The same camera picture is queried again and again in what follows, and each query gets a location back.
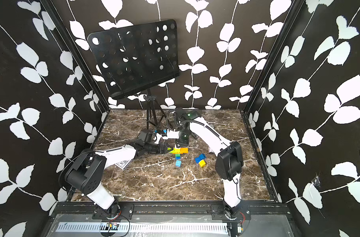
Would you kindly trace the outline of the blue lego brick pair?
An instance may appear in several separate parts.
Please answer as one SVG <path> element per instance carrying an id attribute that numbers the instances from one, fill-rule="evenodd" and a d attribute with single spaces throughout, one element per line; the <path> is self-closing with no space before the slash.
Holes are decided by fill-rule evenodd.
<path id="1" fill-rule="evenodd" d="M 204 154 L 200 154 L 194 160 L 195 160 L 196 163 L 199 163 L 201 160 L 204 160 L 205 158 L 206 158 L 206 156 Z"/>

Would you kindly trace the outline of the yellow square lego brick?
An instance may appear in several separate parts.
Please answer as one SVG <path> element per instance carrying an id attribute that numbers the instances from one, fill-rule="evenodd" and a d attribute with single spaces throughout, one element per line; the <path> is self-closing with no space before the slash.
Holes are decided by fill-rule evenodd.
<path id="1" fill-rule="evenodd" d="M 198 164 L 200 167 L 204 167 L 206 165 L 206 162 L 204 160 L 200 160 Z"/>

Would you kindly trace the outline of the black perforated music stand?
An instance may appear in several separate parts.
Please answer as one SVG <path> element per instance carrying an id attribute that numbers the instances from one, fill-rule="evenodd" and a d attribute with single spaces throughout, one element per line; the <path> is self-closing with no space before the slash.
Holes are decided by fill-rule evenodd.
<path id="1" fill-rule="evenodd" d="M 146 125 L 158 127 L 162 120 L 155 108 L 160 104 L 150 89 L 180 75 L 176 21 L 94 32 L 87 40 L 110 97 L 120 100 L 146 91 Z"/>

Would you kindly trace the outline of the black front mounting rail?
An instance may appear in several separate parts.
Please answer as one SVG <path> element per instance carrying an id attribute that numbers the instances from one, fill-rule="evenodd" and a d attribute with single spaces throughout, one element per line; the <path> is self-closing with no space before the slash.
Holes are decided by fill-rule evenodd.
<path id="1" fill-rule="evenodd" d="M 108 210 L 92 202 L 59 202 L 53 214 L 89 214 L 106 219 L 119 212 L 128 219 L 138 215 L 209 215 L 213 220 L 250 220 L 252 216 L 284 215 L 291 217 L 286 204 L 265 200 L 242 200 L 229 208 L 222 200 L 204 201 L 120 201 Z"/>

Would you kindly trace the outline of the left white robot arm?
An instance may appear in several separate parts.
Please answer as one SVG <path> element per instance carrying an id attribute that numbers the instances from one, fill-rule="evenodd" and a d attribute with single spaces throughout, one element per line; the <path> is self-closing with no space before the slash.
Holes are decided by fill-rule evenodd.
<path id="1" fill-rule="evenodd" d="M 145 154 L 162 155 L 173 150 L 166 142 L 160 140 L 160 134 L 144 129 L 136 139 L 121 147 L 103 151 L 85 149 L 69 168 L 64 169 L 63 180 L 100 208 L 108 210 L 116 200 L 101 183 L 105 169 L 120 162 L 129 163 Z"/>

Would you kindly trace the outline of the blue playing card box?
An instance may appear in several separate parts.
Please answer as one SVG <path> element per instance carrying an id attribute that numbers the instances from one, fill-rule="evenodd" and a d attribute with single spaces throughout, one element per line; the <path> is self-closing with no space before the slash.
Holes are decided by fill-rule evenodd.
<path id="1" fill-rule="evenodd" d="M 131 163 L 131 160 L 121 161 L 121 162 L 116 163 L 115 166 L 117 166 L 121 170 L 125 170 L 130 163 Z"/>

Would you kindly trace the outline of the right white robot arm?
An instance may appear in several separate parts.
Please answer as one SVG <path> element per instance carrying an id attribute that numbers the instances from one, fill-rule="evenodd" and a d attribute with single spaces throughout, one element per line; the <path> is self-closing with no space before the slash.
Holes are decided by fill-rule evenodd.
<path id="1" fill-rule="evenodd" d="M 166 124 L 169 131 L 178 134 L 175 138 L 177 148 L 187 147 L 192 136 L 202 139 L 211 148 L 216 156 L 215 170 L 223 180 L 224 213 L 230 219 L 238 215 L 242 200 L 240 176 L 244 166 L 240 143 L 220 135 L 196 110 L 186 111 L 182 108 L 169 110 Z"/>

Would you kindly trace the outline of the orange long lego brick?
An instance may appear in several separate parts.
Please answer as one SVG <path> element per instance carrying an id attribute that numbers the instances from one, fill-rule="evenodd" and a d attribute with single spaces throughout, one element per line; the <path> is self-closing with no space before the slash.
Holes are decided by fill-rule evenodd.
<path id="1" fill-rule="evenodd" d="M 187 154 L 188 153 L 188 148 L 180 148 L 180 153 L 181 154 Z"/>

